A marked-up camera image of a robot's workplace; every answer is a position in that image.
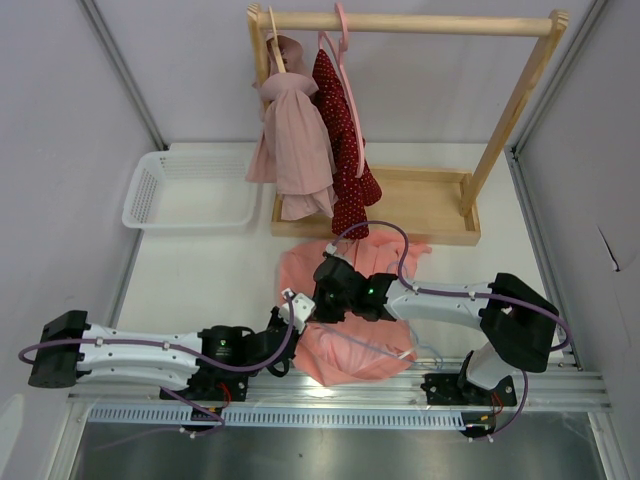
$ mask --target wooden clothes rack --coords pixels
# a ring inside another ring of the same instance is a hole
[[[269,57],[263,32],[271,30],[272,18],[255,3],[247,9],[247,17],[257,78],[262,84],[269,76]],[[480,240],[480,225],[476,198],[567,29],[568,13],[553,10],[548,18],[348,13],[346,18],[350,32],[538,38],[473,174],[449,169],[371,166],[382,187],[383,199],[367,209],[369,219],[397,223],[408,232],[412,241],[449,245],[477,244]],[[273,22],[278,30],[341,30],[337,13],[274,12]],[[420,210],[399,213],[399,210],[406,210],[406,206],[411,204],[418,205]],[[281,202],[276,198],[271,224],[274,235],[332,236],[330,220],[326,217],[313,215],[287,222],[280,218],[281,207]],[[429,210],[433,209],[438,210],[437,215],[430,215]]]

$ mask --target red dress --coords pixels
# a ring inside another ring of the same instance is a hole
[[[366,162],[362,177],[356,178],[358,171],[356,131],[342,83],[329,55],[324,50],[318,52],[313,65],[313,79],[319,87],[313,103],[329,132],[331,150],[336,164],[333,189],[338,196],[338,201],[333,206],[331,230],[339,235],[351,225],[367,220],[364,207],[369,207],[380,200],[382,190]],[[369,227],[363,226],[349,232],[346,237],[359,239],[368,235]]]

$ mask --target red wire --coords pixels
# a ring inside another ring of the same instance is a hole
[[[496,416],[496,417],[497,417],[498,415],[500,415],[500,414],[502,413],[502,410],[504,410],[504,404],[502,403],[502,400],[500,400],[500,396],[499,396],[497,393],[495,393],[495,392],[493,392],[493,395],[491,395],[491,399],[492,399],[492,400],[491,400],[491,403],[493,403],[493,399],[494,399],[494,398],[495,398],[495,399],[496,399],[496,401],[498,402],[498,405],[500,405],[500,410],[498,411],[498,413],[495,413],[495,414],[494,414],[494,416]]]
[[[227,408],[229,406],[229,404],[231,403],[231,392],[229,391],[229,389],[227,388],[227,386],[224,383],[220,384],[220,388],[222,388],[222,391],[224,392],[224,398],[225,398],[225,405],[223,408]]]

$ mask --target laundry basket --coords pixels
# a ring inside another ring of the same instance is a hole
[[[140,159],[122,222],[147,232],[242,231],[258,185],[244,177],[250,158],[237,151],[152,152]]]

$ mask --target pink cloth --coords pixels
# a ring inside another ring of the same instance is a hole
[[[299,245],[282,255],[280,262],[280,291],[291,288],[295,292],[313,295],[313,272],[323,260],[326,241]],[[348,258],[363,275],[376,272],[396,272],[404,242],[397,233],[374,230],[363,240],[341,243],[338,253]],[[412,244],[405,260],[405,275],[413,276],[421,253],[431,252],[425,244]],[[409,327],[404,321],[367,322],[348,313],[345,321],[331,325],[334,330],[371,345],[377,349],[400,355],[413,348]],[[407,360],[415,360],[410,353]],[[309,324],[296,347],[295,367],[308,373],[325,386],[342,383],[377,381],[404,371],[409,363],[395,360],[340,337],[321,325]]]
[[[304,66],[300,44],[282,36],[278,42],[287,72],[277,73],[272,65],[271,76],[258,87],[260,98],[272,103],[264,114],[264,128],[246,180],[276,183],[284,220],[317,212],[333,217],[337,197],[332,187],[331,142],[309,98],[318,85]]]

